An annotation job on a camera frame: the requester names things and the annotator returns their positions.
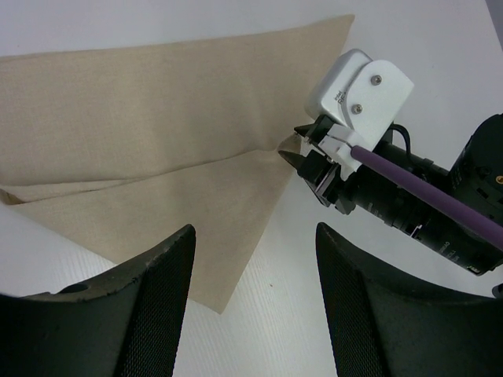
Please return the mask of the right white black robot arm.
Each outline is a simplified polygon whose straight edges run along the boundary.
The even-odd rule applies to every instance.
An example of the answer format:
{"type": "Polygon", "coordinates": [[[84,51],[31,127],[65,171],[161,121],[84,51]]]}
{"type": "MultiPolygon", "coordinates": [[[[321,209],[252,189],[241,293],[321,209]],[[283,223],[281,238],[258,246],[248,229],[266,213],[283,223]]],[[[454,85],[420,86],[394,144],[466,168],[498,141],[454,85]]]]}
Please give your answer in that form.
{"type": "MultiPolygon", "coordinates": [[[[408,130],[393,123],[373,150],[497,225],[502,224],[502,116],[480,124],[449,170],[411,152],[408,130]]],[[[469,272],[481,276],[502,264],[502,251],[471,229],[360,166],[347,180],[324,152],[306,156],[281,150],[318,201],[342,214],[360,207],[469,272]]]]}

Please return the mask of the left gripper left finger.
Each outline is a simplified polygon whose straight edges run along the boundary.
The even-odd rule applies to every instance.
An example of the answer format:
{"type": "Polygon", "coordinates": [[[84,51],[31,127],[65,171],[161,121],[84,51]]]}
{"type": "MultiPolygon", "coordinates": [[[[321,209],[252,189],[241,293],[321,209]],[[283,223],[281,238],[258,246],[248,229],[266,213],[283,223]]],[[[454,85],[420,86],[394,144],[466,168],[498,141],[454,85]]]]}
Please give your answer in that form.
{"type": "Polygon", "coordinates": [[[1,297],[4,376],[170,376],[189,294],[196,231],[62,291],[1,297]]]}

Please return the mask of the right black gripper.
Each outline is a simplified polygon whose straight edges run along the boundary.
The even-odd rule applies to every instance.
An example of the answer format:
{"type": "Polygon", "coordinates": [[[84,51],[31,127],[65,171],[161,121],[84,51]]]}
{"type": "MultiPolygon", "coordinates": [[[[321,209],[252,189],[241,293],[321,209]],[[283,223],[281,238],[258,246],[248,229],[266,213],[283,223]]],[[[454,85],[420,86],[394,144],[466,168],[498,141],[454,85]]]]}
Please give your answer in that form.
{"type": "Polygon", "coordinates": [[[329,161],[318,148],[318,143],[333,125],[328,116],[321,115],[312,124],[294,128],[296,134],[314,147],[304,160],[295,152],[280,150],[278,154],[308,184],[322,205],[333,206],[345,215],[360,207],[386,224],[396,223],[396,184],[365,166],[360,166],[347,180],[343,180],[341,165],[329,161]]]}

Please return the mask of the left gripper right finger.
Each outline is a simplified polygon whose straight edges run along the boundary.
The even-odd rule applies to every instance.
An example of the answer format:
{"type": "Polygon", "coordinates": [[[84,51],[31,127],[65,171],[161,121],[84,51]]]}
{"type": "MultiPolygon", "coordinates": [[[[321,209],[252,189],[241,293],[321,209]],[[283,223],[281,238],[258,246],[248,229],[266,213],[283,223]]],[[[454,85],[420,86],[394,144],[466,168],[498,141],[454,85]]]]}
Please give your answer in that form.
{"type": "Polygon", "coordinates": [[[502,300],[395,268],[318,224],[316,257],[339,376],[500,376],[502,300]]]}

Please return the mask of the beige cloth napkin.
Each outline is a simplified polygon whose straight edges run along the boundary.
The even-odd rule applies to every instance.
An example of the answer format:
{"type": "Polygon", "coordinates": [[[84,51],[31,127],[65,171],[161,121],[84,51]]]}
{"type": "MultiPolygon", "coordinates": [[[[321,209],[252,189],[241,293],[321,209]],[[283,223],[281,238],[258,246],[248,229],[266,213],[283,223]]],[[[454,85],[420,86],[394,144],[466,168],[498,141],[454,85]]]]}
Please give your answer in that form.
{"type": "Polygon", "coordinates": [[[255,35],[1,59],[1,201],[115,263],[190,224],[225,310],[353,15],[255,35]]]}

